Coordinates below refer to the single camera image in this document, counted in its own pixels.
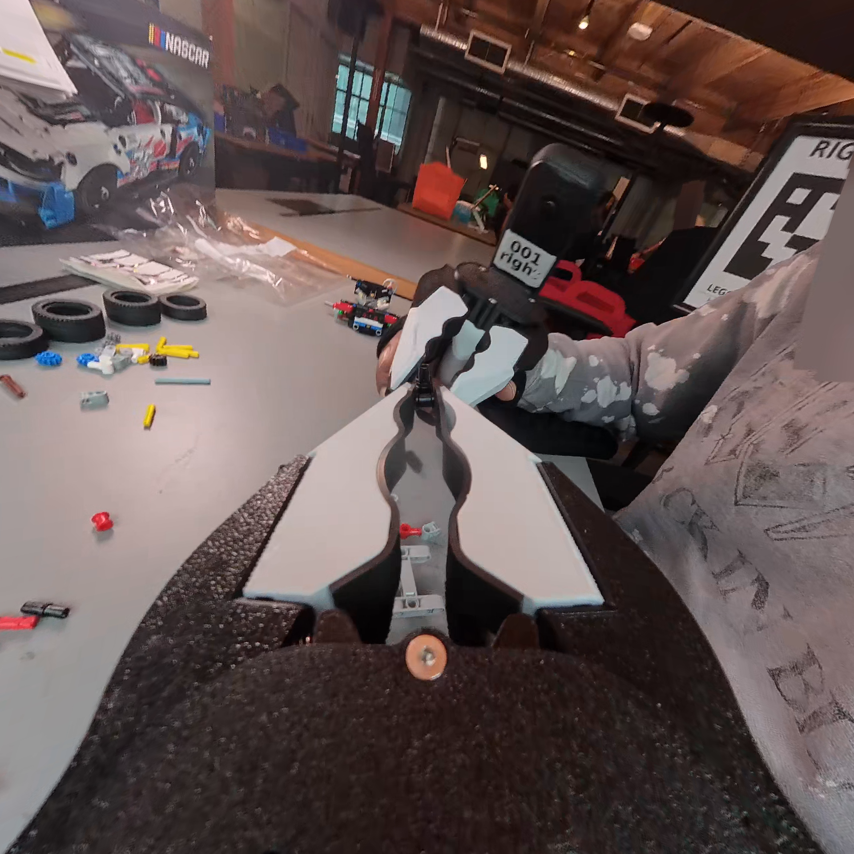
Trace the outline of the clear plastic bag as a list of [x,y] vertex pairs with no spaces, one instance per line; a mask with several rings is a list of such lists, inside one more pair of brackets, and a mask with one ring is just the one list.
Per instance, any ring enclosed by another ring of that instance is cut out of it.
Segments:
[[124,249],[196,276],[198,285],[220,282],[243,289],[264,288],[284,305],[303,302],[347,279],[314,253],[299,248],[284,258],[251,259],[248,264],[233,266],[198,253],[193,246],[198,238],[241,244],[282,237],[227,212],[213,195],[202,193],[194,185],[181,185],[134,204],[118,205],[105,215],[99,229]]

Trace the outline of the black flat mat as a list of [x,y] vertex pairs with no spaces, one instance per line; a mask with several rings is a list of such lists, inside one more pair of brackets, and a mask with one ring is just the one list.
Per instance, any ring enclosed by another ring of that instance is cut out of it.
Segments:
[[383,209],[383,206],[359,197],[351,201],[315,200],[305,196],[267,197],[266,200],[277,206],[284,217],[317,217],[336,214],[370,213]]

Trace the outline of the red plastic container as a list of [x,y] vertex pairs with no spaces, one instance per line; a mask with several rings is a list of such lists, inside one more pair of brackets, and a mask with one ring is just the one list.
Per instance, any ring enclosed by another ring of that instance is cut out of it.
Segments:
[[575,262],[558,261],[538,296],[548,310],[562,315],[587,339],[622,338],[636,326],[624,299],[605,286],[586,280]]

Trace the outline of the grey beam frame assembly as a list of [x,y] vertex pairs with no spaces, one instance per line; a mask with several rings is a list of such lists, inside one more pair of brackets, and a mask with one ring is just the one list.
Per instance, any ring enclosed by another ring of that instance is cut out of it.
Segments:
[[392,618],[394,620],[435,616],[445,611],[441,595],[419,592],[413,565],[429,561],[431,549],[427,545],[403,545],[401,547],[400,582],[395,597]]

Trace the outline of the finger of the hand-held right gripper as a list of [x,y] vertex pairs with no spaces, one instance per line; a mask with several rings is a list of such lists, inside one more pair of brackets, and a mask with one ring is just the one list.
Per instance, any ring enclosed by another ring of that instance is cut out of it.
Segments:
[[440,361],[438,381],[476,407],[507,387],[527,345],[527,337],[516,330],[482,330],[466,319]]
[[425,357],[430,342],[443,335],[444,325],[464,318],[467,312],[464,299],[447,287],[438,288],[410,309],[390,367],[390,391],[407,381]]

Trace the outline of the person's right hand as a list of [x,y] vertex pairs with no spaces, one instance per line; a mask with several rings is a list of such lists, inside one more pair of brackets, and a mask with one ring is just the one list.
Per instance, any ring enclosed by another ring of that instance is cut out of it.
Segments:
[[[390,389],[390,373],[394,352],[391,347],[386,347],[378,358],[376,369],[376,386],[380,397],[385,397]],[[495,393],[494,398],[501,402],[511,402],[516,399],[521,385],[516,380],[509,381],[501,390]]]

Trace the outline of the black and white marker sign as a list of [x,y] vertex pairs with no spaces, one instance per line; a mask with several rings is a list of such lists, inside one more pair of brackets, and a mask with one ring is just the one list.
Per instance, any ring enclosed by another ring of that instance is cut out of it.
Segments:
[[698,310],[822,240],[852,155],[852,115],[792,119],[689,274],[674,309]]

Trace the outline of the white instruction booklet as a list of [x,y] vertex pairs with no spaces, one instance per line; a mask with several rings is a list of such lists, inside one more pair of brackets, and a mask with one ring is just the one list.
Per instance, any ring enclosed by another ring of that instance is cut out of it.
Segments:
[[28,1],[1,2],[1,80],[39,97],[78,94]]

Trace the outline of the person's right forearm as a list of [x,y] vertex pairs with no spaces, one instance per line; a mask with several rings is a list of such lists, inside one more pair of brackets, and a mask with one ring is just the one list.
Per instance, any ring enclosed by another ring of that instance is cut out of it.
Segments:
[[622,438],[680,438],[721,389],[794,345],[818,249],[684,317],[625,337],[551,334],[536,366],[515,379],[514,403]]

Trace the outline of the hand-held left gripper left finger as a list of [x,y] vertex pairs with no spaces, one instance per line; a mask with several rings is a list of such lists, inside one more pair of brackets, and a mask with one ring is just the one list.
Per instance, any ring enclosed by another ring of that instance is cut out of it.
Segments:
[[392,518],[380,462],[400,434],[395,414],[410,393],[400,387],[312,451],[244,599],[332,606],[334,584],[380,555]]

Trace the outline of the person's grey printed sweatshirt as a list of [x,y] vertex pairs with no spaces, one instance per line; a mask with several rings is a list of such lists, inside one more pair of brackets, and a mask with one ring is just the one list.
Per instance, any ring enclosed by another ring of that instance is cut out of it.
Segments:
[[852,386],[778,354],[721,388],[622,521],[827,852],[853,848],[852,501]]

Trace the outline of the sticker sheets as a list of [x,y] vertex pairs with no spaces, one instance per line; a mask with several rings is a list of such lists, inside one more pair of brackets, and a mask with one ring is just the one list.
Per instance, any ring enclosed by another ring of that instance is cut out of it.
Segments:
[[117,289],[155,296],[194,290],[194,275],[127,250],[79,255],[60,261],[68,273]]

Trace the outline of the black tape strip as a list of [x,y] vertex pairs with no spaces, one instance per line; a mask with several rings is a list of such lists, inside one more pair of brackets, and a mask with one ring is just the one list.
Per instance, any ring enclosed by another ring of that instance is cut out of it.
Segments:
[[65,274],[57,277],[33,280],[1,286],[1,305],[7,305],[26,300],[66,293],[97,285],[95,280],[76,274]]

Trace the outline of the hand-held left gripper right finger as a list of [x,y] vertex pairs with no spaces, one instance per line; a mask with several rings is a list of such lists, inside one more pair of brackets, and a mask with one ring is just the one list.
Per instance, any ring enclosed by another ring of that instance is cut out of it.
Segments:
[[540,458],[449,390],[438,391],[443,438],[464,464],[455,518],[462,559],[515,611],[603,606]]

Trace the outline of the toy car set box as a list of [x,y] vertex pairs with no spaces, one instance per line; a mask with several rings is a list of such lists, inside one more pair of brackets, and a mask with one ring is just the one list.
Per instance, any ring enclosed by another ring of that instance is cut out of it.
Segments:
[[75,91],[2,79],[2,247],[100,241],[173,184],[214,186],[201,2],[30,2]]

